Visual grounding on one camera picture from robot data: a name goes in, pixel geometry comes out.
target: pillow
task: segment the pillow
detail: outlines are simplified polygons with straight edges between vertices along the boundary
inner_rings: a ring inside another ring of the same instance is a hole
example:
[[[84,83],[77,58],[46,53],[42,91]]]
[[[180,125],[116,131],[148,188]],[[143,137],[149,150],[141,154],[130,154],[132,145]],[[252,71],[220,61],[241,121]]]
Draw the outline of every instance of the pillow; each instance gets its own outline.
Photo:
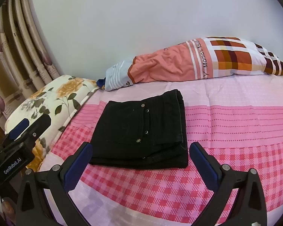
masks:
[[[32,152],[35,159],[26,167],[38,170],[45,155],[61,136],[71,118],[98,89],[96,82],[74,76],[60,76],[31,95],[8,118],[5,132],[9,133],[22,119],[30,125],[42,114],[51,117],[51,126],[39,137]]]
[[[203,37],[111,66],[106,71],[105,90],[138,82],[182,82],[233,74],[283,76],[283,62],[274,53],[247,40]]]

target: folded black jeans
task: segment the folded black jeans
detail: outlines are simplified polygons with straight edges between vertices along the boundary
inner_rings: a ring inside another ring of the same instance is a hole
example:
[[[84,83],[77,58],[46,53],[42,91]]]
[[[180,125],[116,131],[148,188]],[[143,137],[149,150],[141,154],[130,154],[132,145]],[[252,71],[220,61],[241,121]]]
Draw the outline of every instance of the folded black jeans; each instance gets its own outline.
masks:
[[[91,144],[90,164],[133,169],[187,167],[186,120],[180,91],[141,101],[109,101]]]

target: curtain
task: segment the curtain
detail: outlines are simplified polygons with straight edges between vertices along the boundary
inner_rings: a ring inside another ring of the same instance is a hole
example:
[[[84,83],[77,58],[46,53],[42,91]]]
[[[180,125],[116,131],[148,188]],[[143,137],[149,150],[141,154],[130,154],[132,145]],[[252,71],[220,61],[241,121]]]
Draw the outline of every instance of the curtain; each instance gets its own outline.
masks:
[[[0,127],[37,90],[59,77],[40,39],[28,0],[0,8]]]

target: screw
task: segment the screw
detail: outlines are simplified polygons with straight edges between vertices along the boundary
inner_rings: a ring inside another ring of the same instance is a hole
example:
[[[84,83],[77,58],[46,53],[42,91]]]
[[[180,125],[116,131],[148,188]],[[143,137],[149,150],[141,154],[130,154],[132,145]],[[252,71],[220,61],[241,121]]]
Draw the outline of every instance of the screw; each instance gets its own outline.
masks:
[[[228,171],[228,170],[230,170],[230,168],[231,168],[231,167],[230,167],[228,164],[223,164],[223,165],[222,165],[222,169],[223,169],[223,170]]]
[[[252,169],[251,169],[251,173],[252,173],[252,174],[257,174],[256,169],[252,168]]]
[[[32,172],[32,170],[30,168],[26,169],[25,174],[30,174]]]
[[[53,171],[58,171],[60,169],[60,165],[54,165],[53,167],[52,167],[52,170]]]

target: blue fabric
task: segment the blue fabric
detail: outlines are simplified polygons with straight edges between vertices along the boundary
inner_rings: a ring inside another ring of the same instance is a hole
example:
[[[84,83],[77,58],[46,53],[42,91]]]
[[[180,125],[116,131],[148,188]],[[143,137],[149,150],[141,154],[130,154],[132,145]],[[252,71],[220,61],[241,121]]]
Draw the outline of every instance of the blue fabric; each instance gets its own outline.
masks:
[[[102,87],[102,86],[104,86],[105,85],[105,82],[106,82],[106,77],[104,78],[104,79],[98,79],[97,80],[97,85],[98,85],[98,87]]]
[[[13,130],[9,132],[9,139],[15,141],[27,127],[29,127],[29,120],[24,118]]]
[[[91,157],[92,145],[87,143],[84,149],[72,163],[71,167],[65,173],[64,189],[66,192],[75,189]]]
[[[190,157],[208,190],[216,192],[219,187],[218,175],[215,173],[208,160],[204,157],[202,152],[194,143],[192,143],[190,146]]]

